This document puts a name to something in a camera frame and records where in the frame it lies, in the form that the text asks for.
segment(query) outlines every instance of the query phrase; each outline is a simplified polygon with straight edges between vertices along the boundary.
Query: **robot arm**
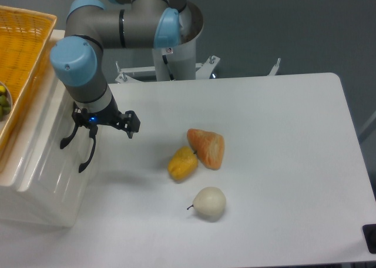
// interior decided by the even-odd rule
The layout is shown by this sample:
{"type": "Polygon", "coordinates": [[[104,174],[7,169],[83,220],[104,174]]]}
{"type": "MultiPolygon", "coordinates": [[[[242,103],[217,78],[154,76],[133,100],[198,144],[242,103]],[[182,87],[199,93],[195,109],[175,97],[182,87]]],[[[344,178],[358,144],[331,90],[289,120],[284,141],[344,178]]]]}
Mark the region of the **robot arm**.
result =
{"type": "Polygon", "coordinates": [[[97,125],[124,130],[129,138],[140,122],[133,111],[121,113],[102,73],[106,48],[166,48],[179,44],[179,13],[169,0],[132,0],[130,11],[106,11],[98,0],[76,0],[68,14],[65,37],[51,50],[50,60],[58,78],[75,101],[73,133],[61,141],[64,148],[78,127],[90,129],[95,148],[97,125]]]}

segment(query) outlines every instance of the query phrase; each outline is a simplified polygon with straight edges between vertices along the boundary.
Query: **gray floor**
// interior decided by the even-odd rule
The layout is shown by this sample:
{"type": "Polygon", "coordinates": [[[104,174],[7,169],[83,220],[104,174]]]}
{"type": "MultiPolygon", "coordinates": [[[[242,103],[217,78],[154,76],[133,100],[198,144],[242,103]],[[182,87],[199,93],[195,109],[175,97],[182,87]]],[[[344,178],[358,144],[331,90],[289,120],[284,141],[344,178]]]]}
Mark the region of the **gray floor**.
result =
{"type": "MultiPolygon", "coordinates": [[[[73,0],[0,0],[1,5],[57,15],[58,29],[73,0]]],[[[103,1],[108,9],[123,6],[103,1]]],[[[202,10],[197,61],[221,57],[219,76],[266,75],[277,58],[280,73],[334,72],[340,76],[356,130],[376,110],[376,0],[191,0],[202,10]]],[[[121,67],[153,65],[148,50],[108,50],[109,82],[121,67]]],[[[376,182],[376,134],[362,145],[376,182]]]]}

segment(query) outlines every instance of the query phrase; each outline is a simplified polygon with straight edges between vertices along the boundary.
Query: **white tabletop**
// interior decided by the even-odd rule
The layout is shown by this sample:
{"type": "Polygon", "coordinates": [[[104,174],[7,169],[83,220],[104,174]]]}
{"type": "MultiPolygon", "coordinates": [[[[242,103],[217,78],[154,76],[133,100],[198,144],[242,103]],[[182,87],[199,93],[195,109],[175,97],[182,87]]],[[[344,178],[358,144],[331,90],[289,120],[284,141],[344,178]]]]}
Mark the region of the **white tabletop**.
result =
{"type": "Polygon", "coordinates": [[[133,109],[129,140],[103,128],[100,174],[71,229],[0,221],[3,267],[252,267],[376,260],[362,226],[376,204],[333,74],[110,86],[133,109]],[[188,128],[221,133],[220,170],[175,183],[188,128]],[[224,215],[187,211],[217,186],[224,215]]]}

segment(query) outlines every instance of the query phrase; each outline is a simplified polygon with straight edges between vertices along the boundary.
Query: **black object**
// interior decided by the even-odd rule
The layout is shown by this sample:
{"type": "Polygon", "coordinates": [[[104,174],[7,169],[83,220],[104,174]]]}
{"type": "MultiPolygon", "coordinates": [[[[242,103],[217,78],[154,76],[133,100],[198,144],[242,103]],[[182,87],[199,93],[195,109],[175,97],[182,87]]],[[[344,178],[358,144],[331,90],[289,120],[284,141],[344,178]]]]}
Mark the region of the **black object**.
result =
{"type": "Polygon", "coordinates": [[[368,250],[370,253],[376,254],[376,224],[364,225],[363,233],[368,250]]]}
{"type": "Polygon", "coordinates": [[[80,164],[78,168],[79,173],[84,171],[93,159],[98,125],[109,125],[116,128],[117,130],[125,131],[129,139],[133,137],[133,133],[137,133],[140,129],[140,120],[132,110],[127,111],[124,114],[117,112],[112,116],[110,122],[105,123],[102,123],[101,120],[99,121],[100,123],[97,123],[98,121],[96,120],[96,116],[97,115],[94,113],[88,113],[88,110],[86,108],[80,109],[78,105],[73,102],[72,118],[75,122],[75,127],[72,131],[72,134],[60,141],[60,149],[63,149],[73,140],[79,127],[84,126],[85,128],[89,129],[89,138],[93,139],[93,146],[90,152],[89,159],[86,162],[80,164]]]}

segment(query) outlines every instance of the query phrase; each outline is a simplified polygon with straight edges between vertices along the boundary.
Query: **yellow fruit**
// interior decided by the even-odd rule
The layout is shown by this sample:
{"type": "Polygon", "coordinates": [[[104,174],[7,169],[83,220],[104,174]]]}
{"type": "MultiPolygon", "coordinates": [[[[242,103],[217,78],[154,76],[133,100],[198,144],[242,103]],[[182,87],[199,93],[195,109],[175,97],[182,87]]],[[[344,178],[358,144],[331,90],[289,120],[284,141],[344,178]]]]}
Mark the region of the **yellow fruit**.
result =
{"type": "Polygon", "coordinates": [[[0,95],[5,95],[6,94],[6,89],[4,86],[0,85],[0,95]]]}
{"type": "Polygon", "coordinates": [[[183,180],[188,177],[199,165],[196,155],[190,147],[184,146],[177,150],[167,167],[170,176],[176,180],[183,180]]]}

